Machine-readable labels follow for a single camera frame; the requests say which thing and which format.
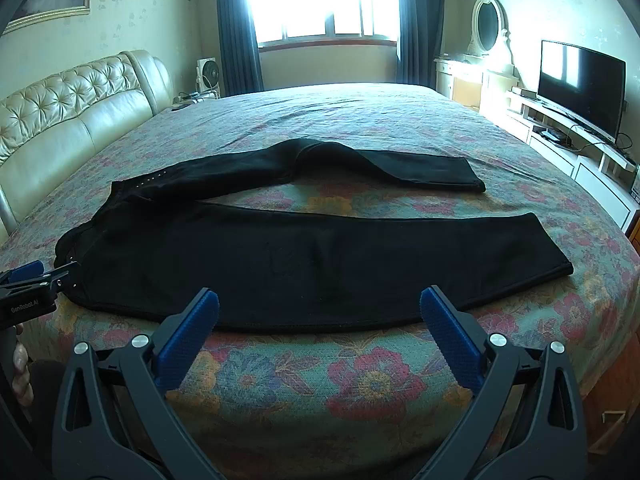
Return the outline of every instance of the tufted leather headboard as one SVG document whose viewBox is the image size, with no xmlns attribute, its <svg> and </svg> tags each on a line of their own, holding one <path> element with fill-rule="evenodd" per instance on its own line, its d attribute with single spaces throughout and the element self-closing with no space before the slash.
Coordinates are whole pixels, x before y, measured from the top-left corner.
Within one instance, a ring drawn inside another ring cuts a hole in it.
<svg viewBox="0 0 640 480">
<path fill-rule="evenodd" d="M 145 50 L 77 66 L 0 101 L 0 243 L 114 140 L 171 105 L 164 64 Z"/>
</svg>

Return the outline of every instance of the television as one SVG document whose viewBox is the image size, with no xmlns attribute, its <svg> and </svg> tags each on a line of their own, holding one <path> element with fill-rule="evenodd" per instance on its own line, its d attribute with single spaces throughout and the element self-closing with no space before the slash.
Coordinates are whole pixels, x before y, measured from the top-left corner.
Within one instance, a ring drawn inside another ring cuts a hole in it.
<svg viewBox="0 0 640 480">
<path fill-rule="evenodd" d="M 625 102 L 626 63 L 595 50 L 542 41 L 538 97 L 550 108 L 616 142 Z"/>
</svg>

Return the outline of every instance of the air conditioner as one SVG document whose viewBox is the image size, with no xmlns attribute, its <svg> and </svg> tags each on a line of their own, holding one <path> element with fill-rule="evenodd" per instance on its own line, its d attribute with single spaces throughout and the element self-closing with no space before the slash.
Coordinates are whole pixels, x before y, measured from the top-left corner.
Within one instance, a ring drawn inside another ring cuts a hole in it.
<svg viewBox="0 0 640 480">
<path fill-rule="evenodd" d="M 215 57 L 207 57 L 198 60 L 196 68 L 196 86 L 198 92 L 220 96 L 220 69 Z"/>
</svg>

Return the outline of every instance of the gold picture frame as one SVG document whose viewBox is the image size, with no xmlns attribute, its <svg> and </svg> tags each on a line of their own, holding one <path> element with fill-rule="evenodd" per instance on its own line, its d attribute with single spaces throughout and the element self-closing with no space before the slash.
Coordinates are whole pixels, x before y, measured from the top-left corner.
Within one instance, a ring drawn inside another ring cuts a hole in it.
<svg viewBox="0 0 640 480">
<path fill-rule="evenodd" d="M 84 0 L 84 5 L 77 7 L 67 7 L 65 9 L 48 10 L 47 12 L 38 12 L 36 14 L 30 14 L 29 16 L 23 16 L 16 20 L 12 20 L 4 30 L 4 34 L 7 34 L 13 30 L 33 25 L 33 23 L 46 22 L 47 20 L 55 20 L 56 18 L 66 18 L 67 16 L 81 16 L 88 14 L 90 0 Z"/>
</svg>

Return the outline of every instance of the blue gripper pad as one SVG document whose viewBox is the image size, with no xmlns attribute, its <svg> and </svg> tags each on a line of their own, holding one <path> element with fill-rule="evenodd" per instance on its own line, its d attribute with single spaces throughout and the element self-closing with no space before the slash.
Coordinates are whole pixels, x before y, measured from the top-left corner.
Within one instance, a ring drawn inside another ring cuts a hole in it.
<svg viewBox="0 0 640 480">
<path fill-rule="evenodd" d="M 203 288 L 181 314 L 167 317 L 156 329 L 152 369 L 163 394 L 180 387 L 205 339 L 218 322 L 218 295 Z"/>
<path fill-rule="evenodd" d="M 44 265 L 40 260 L 31 262 L 30 264 L 16 267 L 11 271 L 7 283 L 23 282 L 24 280 L 30 280 L 31 278 L 37 278 L 44 274 Z"/>
<path fill-rule="evenodd" d="M 482 354 L 453 312 L 455 307 L 437 288 L 420 296 L 420 315 L 451 368 L 456 381 L 477 395 L 484 384 Z"/>
</svg>

